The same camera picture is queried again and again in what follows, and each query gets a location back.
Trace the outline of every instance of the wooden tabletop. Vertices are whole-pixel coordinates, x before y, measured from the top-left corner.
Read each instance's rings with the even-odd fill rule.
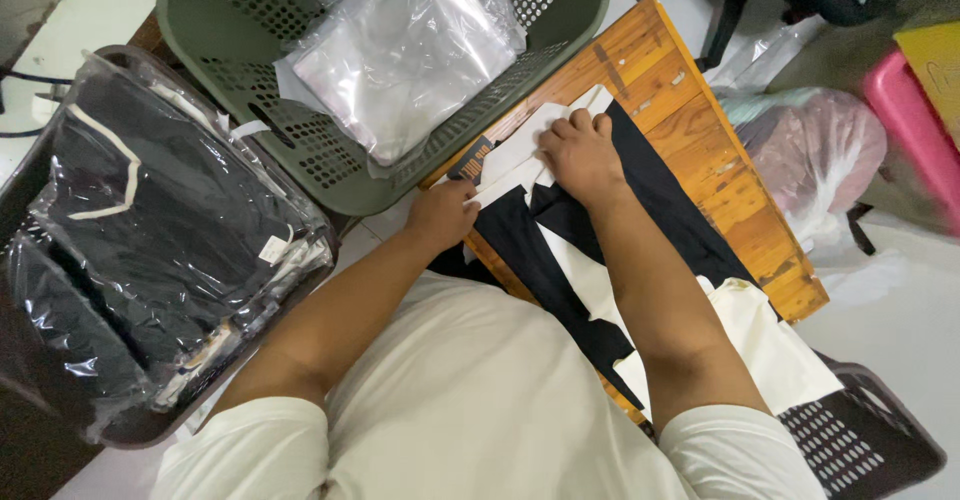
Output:
[[[785,320],[796,322],[827,303],[810,261],[657,0],[638,2],[483,136],[509,138],[544,102],[569,105],[597,84],[631,115]],[[471,145],[420,187],[432,186]],[[510,294],[536,302],[483,237],[472,232],[466,243]]]

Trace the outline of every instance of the perforated basket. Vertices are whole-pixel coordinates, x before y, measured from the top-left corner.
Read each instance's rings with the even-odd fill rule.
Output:
[[[157,0],[163,37],[237,122],[260,119],[255,138],[316,201],[349,215],[389,208],[476,138],[594,35],[608,0],[512,0],[528,49],[426,139],[389,179],[373,179],[366,153],[326,115],[280,99],[272,63],[326,11],[314,0]]]

